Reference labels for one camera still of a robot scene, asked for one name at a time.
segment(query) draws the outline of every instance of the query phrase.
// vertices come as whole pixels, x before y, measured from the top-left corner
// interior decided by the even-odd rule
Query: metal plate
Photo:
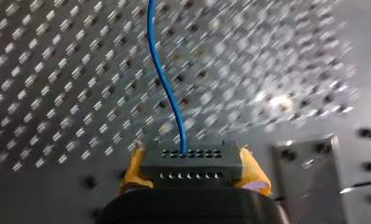
[[[296,55],[302,49],[310,48],[312,53],[320,48],[318,44],[330,44],[313,42],[318,38],[312,41],[317,47],[308,47],[308,41],[302,44],[301,37],[314,36],[316,27],[307,26],[288,46],[287,50],[295,51],[283,58],[286,49],[281,41],[275,45],[275,40],[291,34],[269,26],[282,8],[275,8],[273,1],[187,2],[166,1],[169,7],[158,2],[156,33],[190,138],[217,143],[233,139],[239,146],[249,145],[272,180],[272,197],[282,194],[270,145],[288,139],[335,133],[341,148],[337,166],[342,188],[371,181],[371,173],[362,168],[363,162],[371,161],[371,138],[357,133],[360,127],[371,128],[371,1],[313,1],[316,7],[307,0],[276,3],[295,6],[292,13],[284,13],[286,22],[299,20],[312,26],[326,20],[321,35],[336,34],[340,44],[326,56],[337,56],[343,66],[336,70],[329,63],[319,63],[313,72],[306,68],[313,67],[308,61],[314,56],[295,60]],[[163,90],[156,87],[149,63],[145,6],[146,1],[124,0],[0,1],[0,223],[85,223],[91,209],[117,195],[114,174],[127,167],[134,139],[178,141],[172,112]],[[267,6],[273,11],[268,13]],[[318,16],[321,10],[327,12],[323,21]],[[256,21],[263,21],[259,33]],[[192,22],[198,26],[186,29]],[[254,32],[247,30],[251,24]],[[296,26],[290,22],[285,30]],[[178,29],[173,32],[170,27]],[[244,43],[256,50],[255,59],[239,49]],[[281,69],[292,62],[295,75],[281,77]],[[331,78],[316,77],[326,68],[333,72]],[[331,91],[331,81],[339,80],[345,90]],[[310,105],[300,107],[317,83],[321,91],[312,94]],[[328,93],[335,97],[324,104]],[[282,111],[280,105],[286,104],[277,103],[287,102],[281,98],[284,94],[294,107]],[[353,109],[332,112],[345,107]],[[331,113],[308,117],[320,108]],[[299,118],[292,120],[293,115]],[[80,185],[86,175],[100,180],[94,190]]]
[[[371,186],[343,191],[349,224],[371,223]]]
[[[0,1],[0,170],[132,149],[134,139],[178,142],[145,7]],[[349,112],[331,11],[325,1],[158,4],[159,51],[190,137]]]
[[[291,223],[346,223],[335,165],[337,138],[287,141],[274,150]]]

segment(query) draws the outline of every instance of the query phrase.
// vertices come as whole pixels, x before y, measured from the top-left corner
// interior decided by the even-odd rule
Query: metal panel
[[[371,186],[343,191],[349,224],[371,223]]]
[[[145,6],[0,0],[0,223],[84,223],[134,139],[178,142]],[[249,145],[272,197],[270,145],[288,139],[335,133],[342,188],[371,181],[371,1],[168,0],[156,33],[190,138]]]
[[[291,223],[346,223],[333,135],[275,146],[278,178]]]

